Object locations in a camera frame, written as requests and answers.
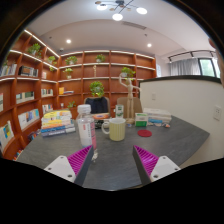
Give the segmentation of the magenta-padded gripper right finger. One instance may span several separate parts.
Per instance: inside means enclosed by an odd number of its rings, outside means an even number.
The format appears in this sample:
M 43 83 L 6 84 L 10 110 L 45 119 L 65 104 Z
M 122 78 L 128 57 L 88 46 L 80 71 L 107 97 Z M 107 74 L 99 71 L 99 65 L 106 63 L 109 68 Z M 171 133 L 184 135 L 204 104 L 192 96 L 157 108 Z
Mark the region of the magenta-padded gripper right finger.
M 133 158 L 143 185 L 157 181 L 180 170 L 167 156 L 156 156 L 153 153 L 134 145 Z

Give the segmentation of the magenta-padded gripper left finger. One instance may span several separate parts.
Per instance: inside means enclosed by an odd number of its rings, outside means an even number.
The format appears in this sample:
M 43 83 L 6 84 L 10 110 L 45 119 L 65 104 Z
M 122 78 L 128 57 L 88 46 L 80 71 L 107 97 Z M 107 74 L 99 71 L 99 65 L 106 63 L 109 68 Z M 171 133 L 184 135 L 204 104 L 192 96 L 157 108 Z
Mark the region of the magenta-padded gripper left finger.
M 60 155 L 45 171 L 82 186 L 94 154 L 93 146 L 87 146 L 70 156 Z

